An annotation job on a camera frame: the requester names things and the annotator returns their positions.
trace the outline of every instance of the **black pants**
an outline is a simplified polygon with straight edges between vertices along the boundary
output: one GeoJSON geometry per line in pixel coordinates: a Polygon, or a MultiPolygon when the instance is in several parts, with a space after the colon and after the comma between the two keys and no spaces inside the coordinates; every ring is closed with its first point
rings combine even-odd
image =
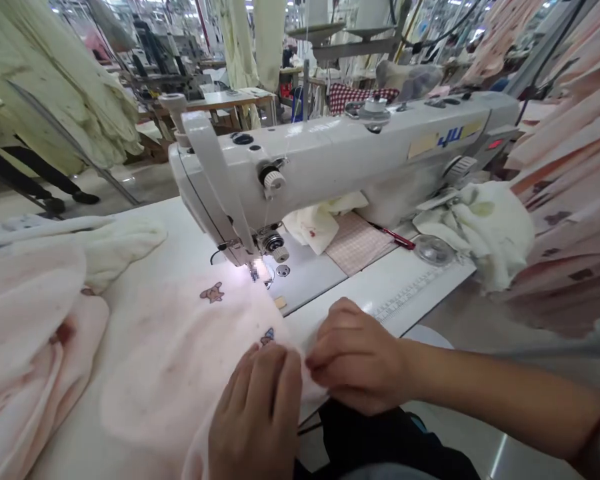
{"type": "MultiPolygon", "coordinates": [[[[40,175],[40,178],[55,185],[63,192],[73,195],[80,191],[80,187],[69,180],[62,172],[56,170],[50,166],[50,164],[42,160],[42,158],[33,150],[25,147],[6,147],[3,148],[3,150],[40,175]]],[[[2,158],[2,156],[0,156],[0,179],[10,182],[11,186],[24,191],[39,200],[51,198],[50,192],[44,190],[44,188],[24,173],[20,172],[20,170],[2,158]]]]}
{"type": "Polygon", "coordinates": [[[335,480],[378,463],[406,465],[439,480],[480,479],[466,455],[444,447],[400,408],[365,417],[329,400],[319,412],[329,464],[312,474],[296,462],[294,480],[335,480]]]}

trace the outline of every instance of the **shoe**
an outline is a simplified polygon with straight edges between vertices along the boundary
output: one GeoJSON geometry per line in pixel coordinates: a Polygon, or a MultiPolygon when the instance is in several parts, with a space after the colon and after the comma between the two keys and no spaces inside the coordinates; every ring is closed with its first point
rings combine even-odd
{"type": "Polygon", "coordinates": [[[50,199],[44,199],[42,200],[42,203],[44,203],[49,210],[51,210],[57,215],[64,212],[65,210],[65,202],[57,198],[52,197],[50,199]]]}
{"type": "Polygon", "coordinates": [[[86,203],[87,205],[93,205],[100,201],[100,197],[96,197],[90,193],[85,193],[82,190],[72,195],[73,199],[78,203],[86,203]]]}

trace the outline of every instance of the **person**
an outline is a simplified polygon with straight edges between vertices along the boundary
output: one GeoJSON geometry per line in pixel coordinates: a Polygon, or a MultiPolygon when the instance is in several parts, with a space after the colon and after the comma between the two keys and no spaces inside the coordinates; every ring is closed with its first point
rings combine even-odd
{"type": "Polygon", "coordinates": [[[319,410],[329,464],[296,461],[302,389],[297,352],[254,345],[235,368],[209,430],[209,478],[478,479],[399,405],[422,400],[490,423],[600,479],[600,391],[488,355],[396,339],[340,299],[305,360],[331,397],[319,410]]]}
{"type": "MultiPolygon", "coordinates": [[[[40,175],[40,178],[55,185],[60,190],[72,196],[73,200],[78,203],[86,203],[93,205],[98,203],[100,198],[96,195],[83,192],[74,182],[60,170],[53,168],[50,164],[44,161],[40,155],[33,150],[24,146],[3,147],[2,150],[10,154],[12,157],[24,163],[31,170],[40,175]]],[[[26,194],[41,200],[46,207],[54,213],[62,213],[65,211],[65,202],[62,199],[54,197],[51,192],[45,190],[39,183],[30,179],[6,159],[0,155],[0,179],[8,181],[9,186],[12,186],[26,194]]]]}

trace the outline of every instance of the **hand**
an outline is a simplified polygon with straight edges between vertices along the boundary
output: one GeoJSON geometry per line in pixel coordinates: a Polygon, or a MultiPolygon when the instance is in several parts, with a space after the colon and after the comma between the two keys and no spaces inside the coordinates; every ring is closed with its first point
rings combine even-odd
{"type": "Polygon", "coordinates": [[[412,398],[406,342],[341,298],[329,309],[306,364],[330,396],[364,415],[375,415],[412,398]]]}
{"type": "Polygon", "coordinates": [[[300,416],[300,355],[271,342],[242,357],[209,430],[211,480],[291,479],[300,416]]]}

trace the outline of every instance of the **sewing machine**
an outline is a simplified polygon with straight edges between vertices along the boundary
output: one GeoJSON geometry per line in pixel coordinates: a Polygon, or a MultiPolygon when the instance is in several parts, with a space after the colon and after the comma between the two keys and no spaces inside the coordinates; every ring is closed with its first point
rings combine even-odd
{"type": "Polygon", "coordinates": [[[228,260],[283,263],[286,214],[362,190],[369,206],[358,213],[394,228],[441,187],[486,166],[516,132],[517,114],[516,100],[495,92],[390,107],[368,99],[341,117],[218,137],[204,114],[175,109],[185,135],[176,133],[169,162],[189,212],[228,260]]]}

